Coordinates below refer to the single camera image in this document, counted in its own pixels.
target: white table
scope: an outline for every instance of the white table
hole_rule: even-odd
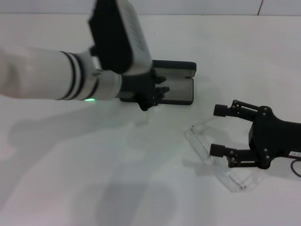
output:
[[[85,15],[0,15],[0,43],[78,52]],[[193,61],[192,106],[0,97],[0,226],[297,225],[301,179],[277,159],[230,193],[183,131],[215,104],[268,105],[301,122],[301,17],[141,16],[152,57]],[[250,124],[221,129],[247,145]]]

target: white wall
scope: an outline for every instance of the white wall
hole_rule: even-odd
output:
[[[256,15],[261,0],[130,0],[140,15]],[[0,13],[84,13],[94,0],[0,0]]]
[[[301,0],[263,0],[259,15],[301,16]]]

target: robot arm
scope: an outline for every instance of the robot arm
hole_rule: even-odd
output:
[[[169,91],[152,69],[137,14],[127,0],[98,0],[89,20],[95,45],[84,53],[0,49],[0,94],[14,98],[134,98],[142,110]]]
[[[216,116],[232,116],[251,121],[250,150],[237,150],[211,144],[210,155],[228,159],[229,167],[268,169],[273,159],[301,159],[301,124],[278,119],[267,106],[254,106],[234,100],[231,107],[216,105]]]

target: transparent plastic lid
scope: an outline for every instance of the transparent plastic lid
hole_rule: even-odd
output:
[[[216,178],[229,191],[242,192],[254,189],[264,178],[262,176],[263,170],[258,168],[229,168],[226,157],[219,158],[209,154],[212,143],[225,145],[223,142],[226,142],[225,136],[221,136],[221,133],[224,134],[225,131],[221,132],[215,127],[215,125],[220,124],[220,120],[225,120],[225,118],[213,117],[205,122],[192,125],[185,132],[185,136],[201,160],[212,167]]]

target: cable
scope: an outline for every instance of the cable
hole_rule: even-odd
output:
[[[301,161],[301,160],[296,159],[296,160],[294,160],[294,161],[291,162],[291,169],[292,169],[292,171],[293,171],[293,173],[294,173],[295,175],[297,175],[298,177],[301,178],[301,174],[297,173],[296,170],[293,168],[293,164],[294,164],[295,162],[298,162],[298,161]]]

